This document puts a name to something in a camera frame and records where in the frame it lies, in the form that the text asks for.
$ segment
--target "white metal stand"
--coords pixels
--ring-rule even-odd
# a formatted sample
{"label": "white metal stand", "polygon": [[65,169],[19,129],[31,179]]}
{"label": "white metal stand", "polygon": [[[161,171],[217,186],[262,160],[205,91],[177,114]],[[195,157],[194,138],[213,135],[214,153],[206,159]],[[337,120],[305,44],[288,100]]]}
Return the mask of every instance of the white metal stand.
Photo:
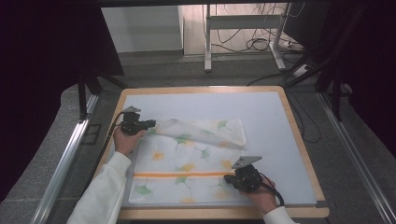
{"label": "white metal stand", "polygon": [[238,16],[211,16],[210,5],[206,6],[206,44],[205,44],[205,71],[212,71],[212,52],[210,42],[211,30],[227,29],[276,29],[274,41],[269,43],[276,65],[280,71],[286,70],[277,45],[288,16],[290,3],[287,3],[281,15],[238,15]]}

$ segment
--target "orange stripe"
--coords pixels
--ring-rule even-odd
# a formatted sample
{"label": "orange stripe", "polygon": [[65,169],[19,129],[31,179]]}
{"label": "orange stripe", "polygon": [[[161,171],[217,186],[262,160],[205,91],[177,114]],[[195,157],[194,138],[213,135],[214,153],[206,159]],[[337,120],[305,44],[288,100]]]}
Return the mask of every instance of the orange stripe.
{"label": "orange stripe", "polygon": [[136,177],[179,177],[179,176],[216,176],[216,175],[233,175],[230,172],[209,172],[209,173],[172,173],[172,174],[147,174],[147,173],[136,173]]}

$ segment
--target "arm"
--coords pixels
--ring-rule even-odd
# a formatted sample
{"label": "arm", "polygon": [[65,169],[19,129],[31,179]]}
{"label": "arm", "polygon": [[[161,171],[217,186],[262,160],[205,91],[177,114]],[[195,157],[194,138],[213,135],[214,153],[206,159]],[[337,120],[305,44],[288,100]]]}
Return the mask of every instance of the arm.
{"label": "arm", "polygon": [[126,157],[144,134],[128,136],[120,127],[114,132],[116,151],[103,165],[78,201],[67,223],[116,223],[125,191],[126,171],[131,161]]}
{"label": "arm", "polygon": [[[264,178],[263,182],[269,185],[269,181]],[[252,193],[245,193],[240,191],[241,194],[247,196],[254,204],[254,206],[261,211],[264,216],[263,219],[266,224],[296,224],[289,216],[284,206],[278,207],[276,205],[275,195],[268,189],[260,187]]]}

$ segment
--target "person's left hand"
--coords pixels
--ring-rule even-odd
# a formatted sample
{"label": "person's left hand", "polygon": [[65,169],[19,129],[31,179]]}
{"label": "person's left hand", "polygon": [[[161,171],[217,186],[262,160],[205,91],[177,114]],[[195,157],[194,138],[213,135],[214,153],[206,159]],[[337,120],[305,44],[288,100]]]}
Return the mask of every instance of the person's left hand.
{"label": "person's left hand", "polygon": [[143,137],[145,131],[142,130],[136,135],[128,135],[121,131],[120,126],[116,128],[113,134],[114,145],[116,146],[116,151],[128,156],[136,147],[139,139]]}

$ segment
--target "aluminum rail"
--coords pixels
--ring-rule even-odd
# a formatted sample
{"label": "aluminum rail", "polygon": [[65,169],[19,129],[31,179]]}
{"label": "aluminum rail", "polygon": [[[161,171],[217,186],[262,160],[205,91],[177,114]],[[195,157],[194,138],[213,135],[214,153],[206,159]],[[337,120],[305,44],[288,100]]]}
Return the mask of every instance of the aluminum rail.
{"label": "aluminum rail", "polygon": [[384,192],[382,191],[381,187],[375,181],[373,175],[371,174],[369,168],[367,167],[366,163],[364,162],[361,154],[359,153],[356,146],[353,144],[347,130],[345,129],[342,122],[338,121],[335,115],[332,112],[331,103],[326,95],[325,92],[319,92],[317,94],[322,106],[324,107],[327,116],[332,123],[335,131],[337,132],[341,142],[346,149],[346,153],[348,154],[349,158],[351,159],[355,169],[357,170],[359,176],[361,177],[361,181],[366,187],[367,191],[369,192],[376,208],[378,209],[379,214],[381,215],[384,223],[392,224],[396,223],[396,216],[392,211],[392,208],[389,204],[387,197],[385,196]]}
{"label": "aluminum rail", "polygon": [[56,170],[47,186],[46,191],[35,210],[35,214],[30,223],[38,224],[38,223],[46,223],[47,218],[50,215],[50,211],[52,206],[54,205],[56,198],[58,197],[59,191],[64,183],[64,179],[69,171],[70,165],[76,155],[76,151],[78,149],[79,143],[81,142],[82,135],[85,133],[87,129],[88,123],[90,121],[90,117],[92,115],[92,111],[97,103],[99,97],[92,95],[87,103],[87,118],[84,119],[81,123],[78,123],[75,130],[73,131],[72,136],[64,150],[64,154],[61,157],[61,160],[56,167]]}

